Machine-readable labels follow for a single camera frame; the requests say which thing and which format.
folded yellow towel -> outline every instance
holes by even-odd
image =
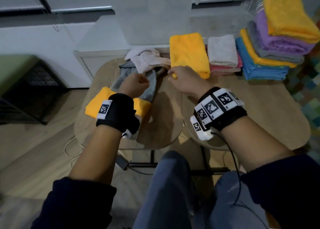
[[[170,37],[171,67],[190,66],[200,77],[210,76],[209,60],[206,48],[199,33],[174,35]]]
[[[252,60],[254,61],[255,64],[273,65],[273,66],[287,65],[289,67],[296,67],[297,66],[297,64],[287,62],[287,61],[276,61],[276,60],[258,57],[256,51],[254,50],[254,48],[251,44],[247,30],[246,29],[240,30],[240,35],[241,35],[243,43],[247,49],[247,52],[249,53],[250,57],[252,58]]]
[[[270,35],[286,35],[317,43],[320,32],[305,13],[301,0],[263,0]]]
[[[96,118],[102,101],[108,99],[112,94],[115,94],[115,92],[110,88],[103,87],[101,91],[85,107],[85,114]],[[141,118],[145,117],[151,107],[151,103],[140,98],[134,98],[133,101],[133,108],[137,111],[136,114],[140,115]]]

gray pants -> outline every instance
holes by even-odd
[[[236,206],[232,206],[238,191],[237,173],[228,172],[200,207],[188,162],[178,152],[169,151],[154,172],[133,229],[269,228],[264,210],[252,201],[244,183]]]

fist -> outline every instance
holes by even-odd
[[[168,74],[173,73],[177,75],[177,79],[169,77],[171,84],[180,92],[191,94],[198,99],[214,87],[189,66],[174,66],[168,71]]]
[[[128,95],[130,98],[140,97],[150,86],[149,80],[140,73],[132,73],[126,77],[118,89],[118,93]]]

purple towel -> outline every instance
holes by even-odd
[[[258,37],[260,38],[262,49],[288,52],[297,54],[297,56],[301,56],[309,53],[310,50],[315,46],[315,44],[308,44],[304,41],[283,35],[269,35],[267,17],[264,9],[256,14],[255,21],[257,23]]]

dark sleeve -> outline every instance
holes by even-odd
[[[32,224],[36,228],[103,228],[110,224],[116,188],[92,181],[56,180]]]
[[[241,176],[255,203],[282,228],[316,228],[320,215],[320,166],[308,155],[281,159]]]

